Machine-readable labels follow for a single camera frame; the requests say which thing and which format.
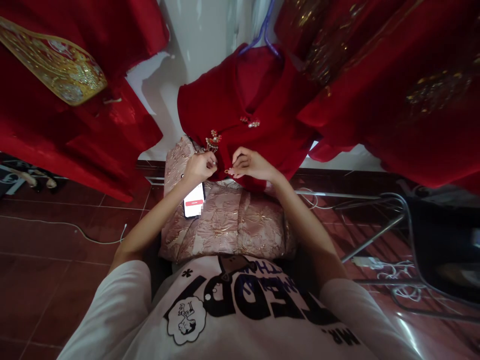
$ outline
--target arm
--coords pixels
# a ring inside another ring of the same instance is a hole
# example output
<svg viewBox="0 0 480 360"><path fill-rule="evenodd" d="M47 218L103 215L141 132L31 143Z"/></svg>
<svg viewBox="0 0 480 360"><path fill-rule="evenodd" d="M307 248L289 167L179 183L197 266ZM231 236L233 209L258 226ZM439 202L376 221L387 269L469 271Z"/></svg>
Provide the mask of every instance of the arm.
<svg viewBox="0 0 480 360"><path fill-rule="evenodd" d="M272 183L286 218L311 254L320 288L331 279L347 279L347 272L322 223L295 193L289 181L258 152L238 148L229 174L235 179L249 175Z"/></svg>
<svg viewBox="0 0 480 360"><path fill-rule="evenodd" d="M200 183L217 171L217 158L212 152L195 154L188 160L183 178L135 225L116 250L108 273L131 260L142 260L145 249L155 240L182 200Z"/></svg>

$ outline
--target red button on screen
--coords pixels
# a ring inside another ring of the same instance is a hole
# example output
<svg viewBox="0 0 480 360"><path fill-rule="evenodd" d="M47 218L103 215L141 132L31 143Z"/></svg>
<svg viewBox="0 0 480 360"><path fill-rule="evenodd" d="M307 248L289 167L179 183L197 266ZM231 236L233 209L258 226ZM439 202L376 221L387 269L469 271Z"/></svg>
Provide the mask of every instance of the red button on screen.
<svg viewBox="0 0 480 360"><path fill-rule="evenodd" d="M185 206L202 205L203 203L204 203L203 200L187 201L185 203Z"/></svg>

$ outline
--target pink brocade fabric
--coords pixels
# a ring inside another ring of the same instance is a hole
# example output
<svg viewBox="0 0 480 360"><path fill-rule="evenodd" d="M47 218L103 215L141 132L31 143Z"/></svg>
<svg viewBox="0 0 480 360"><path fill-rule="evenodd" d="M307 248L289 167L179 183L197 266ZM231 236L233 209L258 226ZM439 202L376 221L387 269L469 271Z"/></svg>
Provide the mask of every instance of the pink brocade fabric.
<svg viewBox="0 0 480 360"><path fill-rule="evenodd" d="M164 193L181 179L188 159L198 149L186 135L168 153ZM250 255L262 259L292 258L297 244L275 199L250 193L231 179L204 183L200 218L184 218L180 204L161 233L158 255L182 263L216 254Z"/></svg>

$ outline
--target white t-shirt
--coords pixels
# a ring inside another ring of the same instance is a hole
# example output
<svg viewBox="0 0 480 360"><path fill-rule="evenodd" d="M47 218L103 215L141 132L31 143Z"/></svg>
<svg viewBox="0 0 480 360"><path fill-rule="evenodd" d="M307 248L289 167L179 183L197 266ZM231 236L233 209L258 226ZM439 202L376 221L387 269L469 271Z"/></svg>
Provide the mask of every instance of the white t-shirt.
<svg viewBox="0 0 480 360"><path fill-rule="evenodd" d="M420 359L351 280L323 286L327 309L249 256L201 257L172 276L153 305L144 262L114 269L58 358Z"/></svg>

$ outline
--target clothes hanger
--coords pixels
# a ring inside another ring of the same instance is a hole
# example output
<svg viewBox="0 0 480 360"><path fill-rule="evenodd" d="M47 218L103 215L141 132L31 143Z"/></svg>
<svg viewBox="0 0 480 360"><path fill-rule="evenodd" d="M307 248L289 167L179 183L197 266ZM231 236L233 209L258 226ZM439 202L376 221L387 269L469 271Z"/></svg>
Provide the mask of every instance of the clothes hanger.
<svg viewBox="0 0 480 360"><path fill-rule="evenodd" d="M265 41L266 46L271 50L272 53L275 54L277 58L282 60L282 56L279 54L277 49L274 48L272 43L269 41L269 37L267 35L267 29L269 28L269 22L270 22L270 17L272 16L272 10L274 9L274 3L275 0L270 0L270 5L268 6L268 11L266 12L265 19L263 20L263 23L261 24L260 32L258 33L258 36L253 39L250 45L247 47L244 47L239 53L238 56L245 54L248 50L253 48L262 38L262 33L263 33L263 40Z"/></svg>

